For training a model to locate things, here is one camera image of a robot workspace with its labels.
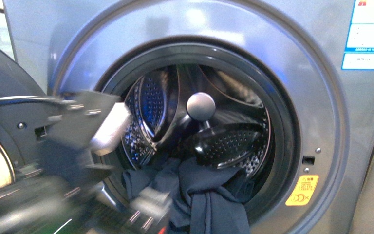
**washing machine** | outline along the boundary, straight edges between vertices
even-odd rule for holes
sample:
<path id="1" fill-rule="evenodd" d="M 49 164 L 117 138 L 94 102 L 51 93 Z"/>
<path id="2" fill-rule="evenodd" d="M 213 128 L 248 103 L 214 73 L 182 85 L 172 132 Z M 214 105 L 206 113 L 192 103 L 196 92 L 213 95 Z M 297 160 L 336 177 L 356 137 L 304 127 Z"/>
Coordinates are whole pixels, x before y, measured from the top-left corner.
<path id="1" fill-rule="evenodd" d="M 48 94 L 96 90 L 131 110 L 121 145 L 92 158 L 117 168 L 99 190 L 111 206 L 128 205 L 124 170 L 193 141 L 203 164 L 242 167 L 254 183 L 252 233 L 349 232 L 374 148 L 374 0 L 4 9 L 16 62 Z M 211 143 L 195 137 L 208 132 Z"/>

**yellow warning label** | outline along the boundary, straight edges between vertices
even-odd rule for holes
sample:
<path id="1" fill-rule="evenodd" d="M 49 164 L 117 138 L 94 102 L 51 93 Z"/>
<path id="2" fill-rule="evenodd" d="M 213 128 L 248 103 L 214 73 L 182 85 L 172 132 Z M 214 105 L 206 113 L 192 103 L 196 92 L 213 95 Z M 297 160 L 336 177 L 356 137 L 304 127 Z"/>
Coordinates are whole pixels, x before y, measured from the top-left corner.
<path id="1" fill-rule="evenodd" d="M 301 175 L 295 189 L 286 201 L 286 206 L 304 206 L 309 203 L 318 181 L 318 175 Z"/>

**dark fabric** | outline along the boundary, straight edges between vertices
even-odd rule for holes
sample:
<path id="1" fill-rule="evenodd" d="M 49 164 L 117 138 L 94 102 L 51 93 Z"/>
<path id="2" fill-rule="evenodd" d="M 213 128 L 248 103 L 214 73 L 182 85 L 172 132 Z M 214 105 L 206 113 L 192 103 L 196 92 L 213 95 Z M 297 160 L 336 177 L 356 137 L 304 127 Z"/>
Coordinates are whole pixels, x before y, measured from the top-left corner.
<path id="1" fill-rule="evenodd" d="M 252 184 L 238 167 L 216 169 L 170 158 L 161 170 L 125 171 L 123 181 L 130 199 L 146 186 L 170 192 L 173 198 L 169 234 L 248 234 L 250 228 L 241 202 L 250 199 Z"/>

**screw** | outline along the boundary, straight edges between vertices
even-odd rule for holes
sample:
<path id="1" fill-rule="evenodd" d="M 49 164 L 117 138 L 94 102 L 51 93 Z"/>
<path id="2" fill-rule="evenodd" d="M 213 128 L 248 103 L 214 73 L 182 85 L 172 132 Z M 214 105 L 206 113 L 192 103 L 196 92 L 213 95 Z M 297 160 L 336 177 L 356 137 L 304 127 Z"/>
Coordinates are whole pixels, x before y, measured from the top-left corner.
<path id="1" fill-rule="evenodd" d="M 26 127 L 26 124 L 25 124 L 25 123 L 19 123 L 19 124 L 17 125 L 17 127 L 18 127 L 19 129 L 24 129 L 24 128 Z"/>

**washing machine door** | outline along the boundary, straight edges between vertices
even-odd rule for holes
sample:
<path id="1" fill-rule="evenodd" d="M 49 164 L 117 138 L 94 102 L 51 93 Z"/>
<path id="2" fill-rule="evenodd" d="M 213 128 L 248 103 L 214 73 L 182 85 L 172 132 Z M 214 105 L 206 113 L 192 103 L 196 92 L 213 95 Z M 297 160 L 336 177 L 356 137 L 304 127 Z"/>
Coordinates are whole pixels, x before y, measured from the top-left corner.
<path id="1" fill-rule="evenodd" d="M 128 203 L 124 170 L 190 141 L 201 164 L 246 169 L 252 233 L 347 233 L 374 141 L 374 71 L 340 69 L 353 1 L 329 4 L 5 7 L 19 63 L 33 66 L 49 93 L 98 90 L 130 107 L 122 145 L 94 157 L 118 168 L 103 190 L 118 209 Z M 345 24 L 330 22 L 335 16 Z"/>
<path id="2" fill-rule="evenodd" d="M 0 98 L 43 94 L 36 82 L 0 50 Z M 0 107 L 0 187 L 16 180 L 15 168 L 36 160 L 34 129 L 48 124 L 48 111 L 36 103 Z"/>

